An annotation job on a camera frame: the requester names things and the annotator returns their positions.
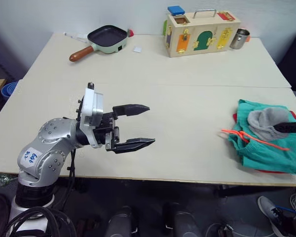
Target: sneaker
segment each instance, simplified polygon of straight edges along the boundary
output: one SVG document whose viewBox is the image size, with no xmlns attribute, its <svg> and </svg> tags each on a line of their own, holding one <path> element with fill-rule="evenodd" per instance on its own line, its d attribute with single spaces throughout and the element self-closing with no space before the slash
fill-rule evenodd
<svg viewBox="0 0 296 237">
<path fill-rule="evenodd" d="M 272 229 L 278 237 L 288 237 L 283 229 L 283 213 L 265 196 L 258 198 L 258 206 L 261 212 L 270 220 Z"/>
</svg>

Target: pan handle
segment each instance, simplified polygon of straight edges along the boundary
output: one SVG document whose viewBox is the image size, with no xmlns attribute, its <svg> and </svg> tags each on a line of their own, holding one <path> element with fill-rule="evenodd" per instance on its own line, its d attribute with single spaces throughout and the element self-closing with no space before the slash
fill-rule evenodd
<svg viewBox="0 0 296 237">
<path fill-rule="evenodd" d="M 69 60 L 72 62 L 78 61 L 79 59 L 83 58 L 84 56 L 88 55 L 89 53 L 92 53 L 93 51 L 94 51 L 94 48 L 92 46 L 88 46 L 88 47 L 70 55 Z"/>
</svg>

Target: frying pan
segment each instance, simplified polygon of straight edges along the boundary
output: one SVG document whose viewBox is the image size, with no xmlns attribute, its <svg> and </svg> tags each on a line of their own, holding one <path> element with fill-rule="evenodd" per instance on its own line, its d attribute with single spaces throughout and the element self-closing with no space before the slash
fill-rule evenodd
<svg viewBox="0 0 296 237">
<path fill-rule="evenodd" d="M 70 55 L 69 60 L 75 62 L 93 51 L 104 53 L 119 52 L 126 45 L 127 32 L 116 26 L 102 26 L 88 34 L 91 45 Z"/>
</svg>

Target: red sticker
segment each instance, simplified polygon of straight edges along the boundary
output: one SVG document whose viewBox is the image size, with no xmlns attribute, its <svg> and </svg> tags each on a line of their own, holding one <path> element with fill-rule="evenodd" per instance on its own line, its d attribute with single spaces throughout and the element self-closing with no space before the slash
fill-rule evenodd
<svg viewBox="0 0 296 237">
<path fill-rule="evenodd" d="M 222 20 L 224 20 L 224 21 L 233 21 L 233 20 L 235 20 L 235 18 L 232 16 L 232 15 L 230 15 L 228 12 L 226 12 L 226 11 L 224 11 L 224 12 L 219 12 L 219 13 L 217 13 L 218 14 L 218 16 L 220 16 L 221 18 L 222 18 Z"/>
</svg>

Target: orange panel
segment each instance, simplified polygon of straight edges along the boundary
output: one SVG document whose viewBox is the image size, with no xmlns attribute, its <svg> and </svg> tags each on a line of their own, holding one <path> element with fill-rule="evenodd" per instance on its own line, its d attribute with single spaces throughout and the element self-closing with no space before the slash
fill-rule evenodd
<svg viewBox="0 0 296 237">
<path fill-rule="evenodd" d="M 186 36 L 186 39 L 183 39 L 183 35 L 179 35 L 179 41 L 178 41 L 178 47 L 177 47 L 177 52 L 184 52 L 186 51 L 188 41 L 189 41 L 190 35 Z"/>
</svg>

